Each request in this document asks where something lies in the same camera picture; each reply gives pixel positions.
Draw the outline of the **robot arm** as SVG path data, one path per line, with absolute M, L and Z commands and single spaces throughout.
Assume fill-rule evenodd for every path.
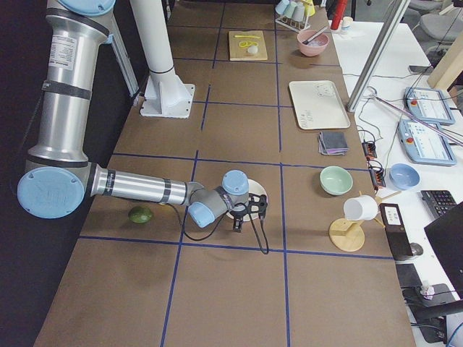
M 100 167 L 86 150 L 105 145 L 96 132 L 103 124 L 89 116 L 93 81 L 101 46 L 110 45 L 135 97 L 140 89 L 114 15 L 113 1 L 49 1 L 46 20 L 53 30 L 48 72 L 41 88 L 42 115 L 38 141 L 27 152 L 17 200 L 43 219 L 72 214 L 86 197 L 104 195 L 127 200 L 185 206 L 199 227 L 229 215 L 240 229 L 251 215 L 245 173 L 227 172 L 215 189 L 196 182 L 143 176 Z

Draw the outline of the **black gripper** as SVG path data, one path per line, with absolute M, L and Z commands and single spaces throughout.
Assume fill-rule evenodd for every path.
M 241 232 L 242 224 L 245 221 L 250 221 L 249 207 L 246 205 L 240 205 L 238 208 L 235 208 L 231 211 L 231 216 L 234 220 L 233 230 L 235 232 Z

